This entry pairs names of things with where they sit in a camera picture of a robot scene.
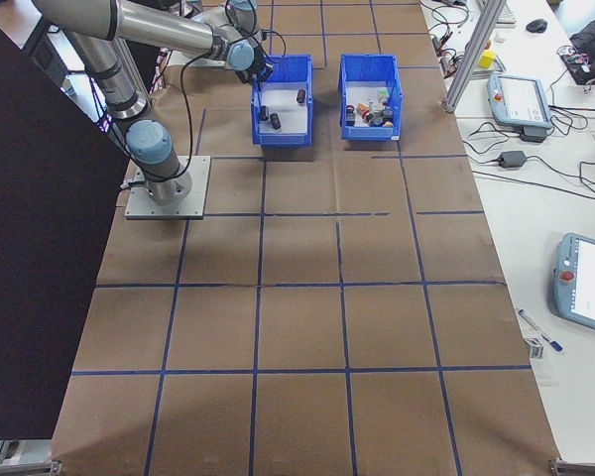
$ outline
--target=blue tape line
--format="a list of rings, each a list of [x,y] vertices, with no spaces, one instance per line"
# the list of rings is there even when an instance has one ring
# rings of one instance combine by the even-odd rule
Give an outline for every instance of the blue tape line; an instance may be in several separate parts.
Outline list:
[[[392,281],[392,282],[357,282],[357,283],[344,283],[345,288],[351,287],[370,287],[370,286],[421,286],[426,284],[428,286],[492,286],[502,285],[506,286],[507,283],[496,280],[463,280],[463,281]],[[140,284],[140,283],[129,283],[122,285],[96,285],[96,289],[103,290],[124,290],[134,288],[256,288],[258,285],[242,285],[234,283],[179,283],[179,284]],[[260,285],[262,288],[336,288],[339,283],[272,283],[268,285]]]
[[[119,285],[95,285],[96,290],[115,290],[115,289],[126,289],[126,288],[173,288],[175,286],[174,283],[172,284],[161,284],[161,283],[124,283]]]
[[[404,176],[404,184],[406,185],[406,202],[408,203],[408,212],[410,214],[410,222],[412,225],[413,237],[415,239],[416,247],[416,259],[418,260],[418,270],[420,272],[421,280],[423,281],[423,295],[425,298],[425,307],[427,310],[427,319],[429,321],[429,329],[432,337],[432,346],[434,348],[434,358],[436,359],[436,367],[438,372],[438,382],[440,384],[440,391],[443,398],[443,406],[445,409],[445,417],[447,419],[447,429],[449,431],[449,439],[452,445],[452,454],[454,457],[454,464],[456,465],[456,473],[458,476],[463,476],[463,471],[460,466],[460,457],[458,455],[458,446],[456,444],[456,434],[454,432],[454,422],[451,416],[451,409],[449,407],[449,400],[447,397],[447,388],[445,385],[445,379],[441,369],[440,352],[438,350],[438,338],[436,336],[436,328],[434,326],[434,318],[432,315],[431,303],[429,300],[429,293],[427,292],[427,283],[425,282],[425,270],[423,267],[423,259],[420,252],[420,243],[418,240],[417,224],[415,222],[415,214],[413,210],[413,202],[410,196],[410,188],[408,186],[408,176],[406,175],[406,167],[404,165],[404,159],[401,158],[399,161],[401,166],[401,172]]]
[[[459,365],[441,367],[442,372],[502,372],[530,370],[529,364]],[[438,367],[355,367],[345,369],[168,369],[168,370],[74,370],[71,377],[116,377],[140,375],[310,375],[310,374],[408,374],[438,372]]]
[[[346,378],[346,401],[348,404],[348,435],[350,440],[350,461],[353,468],[353,476],[358,476],[357,469],[357,449],[355,446],[355,425],[353,420],[353,393],[350,381],[350,356],[348,350],[348,326],[346,323],[346,293],[344,290],[344,274],[342,267],[341,253],[341,225],[335,223],[335,241],[337,243],[337,271],[339,273],[339,300],[341,305],[341,331],[344,342],[344,365]]]
[[[321,44],[324,52],[324,68],[328,67],[328,49],[326,48],[326,26],[324,24],[324,2],[319,0],[319,15],[321,17]]]
[[[265,217],[285,217],[285,218],[320,218],[320,217],[366,217],[366,216],[389,216],[389,211],[359,211],[347,213],[205,213],[205,217],[247,217],[247,216],[265,216]]]
[[[418,211],[417,215],[483,215],[484,210],[463,210],[463,211]]]
[[[373,17],[373,28],[375,29],[375,37],[377,39],[377,51],[381,53],[381,40],[379,39],[379,29],[377,28],[377,17],[375,17],[375,9],[373,8],[373,0],[368,0],[370,5],[370,14]]]
[[[425,155],[425,154],[410,154],[410,155],[401,155],[402,159],[410,160],[410,159],[461,159],[463,157],[467,157],[466,154],[432,154],[432,155]]]
[[[71,377],[95,377],[117,375],[161,375],[160,370],[73,370]]]
[[[481,371],[502,371],[502,370],[530,370],[531,365],[472,365],[472,366],[449,366],[443,367],[443,371],[447,372],[481,372]]]
[[[177,311],[177,300],[179,298],[179,283],[180,275],[182,273],[182,264],[185,257],[185,245],[187,243],[187,232],[189,230],[189,218],[185,221],[185,228],[183,229],[182,241],[180,244],[180,251],[178,252],[178,268],[177,280],[172,297],[172,307],[170,308],[170,322],[168,322],[168,333],[166,337],[166,345],[163,352],[163,362],[161,364],[161,378],[159,379],[159,388],[157,390],[157,401],[155,402],[155,411],[152,418],[152,428],[150,429],[150,440],[148,442],[148,450],[146,452],[146,465],[144,467],[144,476],[150,475],[150,466],[152,465],[152,451],[155,446],[155,436],[157,433],[157,423],[159,422],[159,411],[161,410],[161,397],[163,395],[163,385],[166,379],[166,370],[168,368],[168,356],[170,353],[170,344],[172,341],[172,330],[175,323],[175,315]]]
[[[258,349],[260,346],[260,308],[262,304],[263,246],[265,237],[265,207],[267,195],[267,163],[262,168],[262,193],[260,198],[260,237],[258,240],[258,286],[256,291],[256,323],[254,326],[254,376],[251,384],[251,420],[249,427],[249,476],[254,476],[256,450],[256,410],[258,405]]]

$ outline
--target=blue plastic bin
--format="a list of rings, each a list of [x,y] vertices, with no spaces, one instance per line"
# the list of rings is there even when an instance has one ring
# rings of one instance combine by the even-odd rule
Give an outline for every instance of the blue plastic bin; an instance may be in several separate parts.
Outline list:
[[[394,127],[346,125],[347,85],[349,82],[381,83],[388,89],[388,106],[394,112]],[[393,55],[342,55],[339,69],[341,91],[341,138],[351,141],[398,141],[404,113],[404,92],[399,80],[397,58]]]
[[[313,92],[312,60],[310,55],[271,56],[274,72],[262,83],[261,90],[254,85],[251,93],[251,133],[253,143],[258,146],[303,147],[310,146],[312,136]],[[296,101],[298,89],[305,89],[303,105]],[[281,103],[265,104],[265,97],[283,96]],[[260,107],[266,105],[270,113],[277,112],[283,129],[274,130],[269,121],[260,121]]]

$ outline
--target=table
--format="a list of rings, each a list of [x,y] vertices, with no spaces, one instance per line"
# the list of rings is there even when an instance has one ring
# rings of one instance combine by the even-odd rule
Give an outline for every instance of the table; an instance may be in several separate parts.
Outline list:
[[[458,50],[471,35],[474,20],[479,16],[475,2],[470,4],[471,19],[457,29],[448,43]],[[568,38],[544,0],[509,0],[508,5],[516,14],[518,24],[515,29],[495,30],[507,38],[502,44],[493,42],[492,50],[500,55],[508,73],[539,78],[550,101],[548,87],[564,72],[556,51],[569,44]],[[424,10],[428,25],[435,24]],[[462,18],[458,11],[441,9],[441,12],[450,20]],[[525,31],[525,24],[535,18],[548,21],[542,35]],[[485,87],[485,80],[471,81],[456,109],[463,139],[482,122],[491,120]],[[554,90],[555,104],[595,108],[595,87],[585,93],[568,74]],[[491,143],[478,142],[480,145]],[[497,158],[502,150],[537,154],[567,173],[577,173],[580,161],[595,162],[595,119],[589,120],[584,131],[571,131],[567,137],[556,132],[541,145],[511,139],[488,154],[472,155],[486,161]],[[471,164],[474,171],[586,192],[585,188],[569,183],[538,162],[529,161],[520,170],[510,172]],[[595,238],[595,201],[540,187],[475,177],[514,305],[525,308],[565,349],[557,354],[546,348],[541,360],[532,360],[561,456],[573,462],[595,462],[595,331],[554,316],[546,303],[555,247],[566,232]],[[525,336],[532,335],[523,322],[521,327]]]

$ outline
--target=dark cylinder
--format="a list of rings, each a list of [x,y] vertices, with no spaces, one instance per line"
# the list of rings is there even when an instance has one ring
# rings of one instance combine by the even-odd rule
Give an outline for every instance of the dark cylinder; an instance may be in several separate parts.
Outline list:
[[[297,101],[297,104],[304,104],[304,102],[306,101],[306,91],[304,89],[300,89],[297,92],[296,101]]]
[[[271,119],[271,125],[274,129],[280,129],[282,127],[280,116],[277,113],[272,113],[271,116],[269,116],[269,119]]]

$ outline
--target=robotic arm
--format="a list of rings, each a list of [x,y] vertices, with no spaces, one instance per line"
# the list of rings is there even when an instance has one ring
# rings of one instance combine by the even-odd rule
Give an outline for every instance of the robotic arm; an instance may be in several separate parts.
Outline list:
[[[170,134],[154,120],[147,94],[133,82],[132,61],[117,53],[113,41],[131,40],[178,50],[194,58],[224,61],[243,82],[266,80],[273,69],[261,46],[256,0],[227,0],[192,19],[138,5],[128,0],[33,0],[51,22],[62,27],[81,57],[86,72],[101,89],[108,112],[124,136],[125,145],[145,178],[143,194],[149,201],[136,218],[186,218],[190,193],[191,151],[183,165]],[[202,206],[204,191],[202,185]],[[197,216],[198,206],[194,206]]]
[[[71,32],[107,41],[123,38],[194,57],[207,54],[208,59],[225,60],[236,70],[252,65],[261,41],[255,0],[232,0],[228,9],[216,7],[191,20],[128,0],[33,3],[51,22]]]

